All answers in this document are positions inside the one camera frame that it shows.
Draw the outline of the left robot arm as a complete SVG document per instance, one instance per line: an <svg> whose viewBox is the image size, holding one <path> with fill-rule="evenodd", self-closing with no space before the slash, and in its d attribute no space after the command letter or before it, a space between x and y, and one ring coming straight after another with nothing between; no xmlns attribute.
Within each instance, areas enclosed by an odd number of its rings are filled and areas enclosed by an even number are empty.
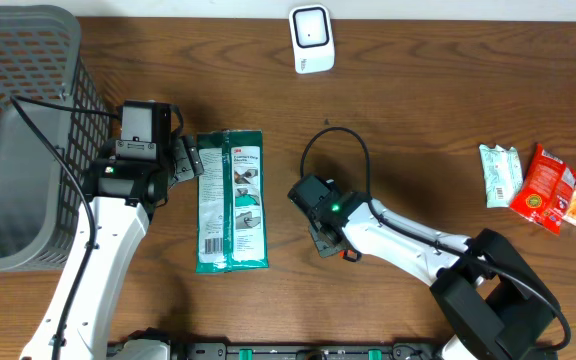
<svg viewBox="0 0 576 360"><path fill-rule="evenodd" d="M51 304L22 359L105 359L125 274L150 221L141 205L97 197L82 216Z"/></svg>

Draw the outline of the slim red stick packet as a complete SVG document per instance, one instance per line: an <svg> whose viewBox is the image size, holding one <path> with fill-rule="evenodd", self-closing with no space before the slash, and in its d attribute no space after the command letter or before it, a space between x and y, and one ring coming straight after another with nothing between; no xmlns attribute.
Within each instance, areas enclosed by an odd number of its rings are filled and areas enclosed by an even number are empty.
<svg viewBox="0 0 576 360"><path fill-rule="evenodd" d="M359 262L359 261L362 259L362 254L361 254L361 253L355 252L355 251L349 250L349 249L343 250L343 251L340 253L340 256L341 256L344 260L346 260L346 261L348 261L348 262L352 262L352 263Z"/></svg>

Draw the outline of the green white packet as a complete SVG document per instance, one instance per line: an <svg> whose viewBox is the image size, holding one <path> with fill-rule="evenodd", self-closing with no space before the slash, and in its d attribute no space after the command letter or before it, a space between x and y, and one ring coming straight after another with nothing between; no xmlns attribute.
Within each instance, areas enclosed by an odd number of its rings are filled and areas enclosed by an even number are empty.
<svg viewBox="0 0 576 360"><path fill-rule="evenodd" d="M269 266L264 208L263 133L232 130L198 136L199 274Z"/></svg>

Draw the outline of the teal wet wipes packet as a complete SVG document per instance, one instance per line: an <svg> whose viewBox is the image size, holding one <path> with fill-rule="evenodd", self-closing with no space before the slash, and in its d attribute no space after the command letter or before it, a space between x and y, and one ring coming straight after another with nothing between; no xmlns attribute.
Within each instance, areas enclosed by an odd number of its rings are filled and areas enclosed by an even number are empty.
<svg viewBox="0 0 576 360"><path fill-rule="evenodd" d="M523 185L522 166L514 147L479 146L485 183L486 206L507 208Z"/></svg>

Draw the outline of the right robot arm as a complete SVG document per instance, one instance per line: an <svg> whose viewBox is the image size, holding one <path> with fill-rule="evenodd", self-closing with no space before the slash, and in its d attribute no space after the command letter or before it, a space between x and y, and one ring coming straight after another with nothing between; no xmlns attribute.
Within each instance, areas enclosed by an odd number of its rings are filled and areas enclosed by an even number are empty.
<svg viewBox="0 0 576 360"><path fill-rule="evenodd" d="M502 235L470 238L402 217L367 193L326 189L296 199L323 257L387 261L429 287L455 334L441 359L555 359L560 345L539 339L561 308Z"/></svg>

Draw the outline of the large red snack bag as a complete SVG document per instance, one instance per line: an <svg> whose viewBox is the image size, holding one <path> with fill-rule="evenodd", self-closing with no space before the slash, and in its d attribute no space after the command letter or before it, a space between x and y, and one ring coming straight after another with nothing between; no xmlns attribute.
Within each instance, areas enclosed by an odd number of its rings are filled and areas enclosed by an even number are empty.
<svg viewBox="0 0 576 360"><path fill-rule="evenodd" d="M510 208L526 220L559 235L575 185L576 171L538 144L522 188Z"/></svg>

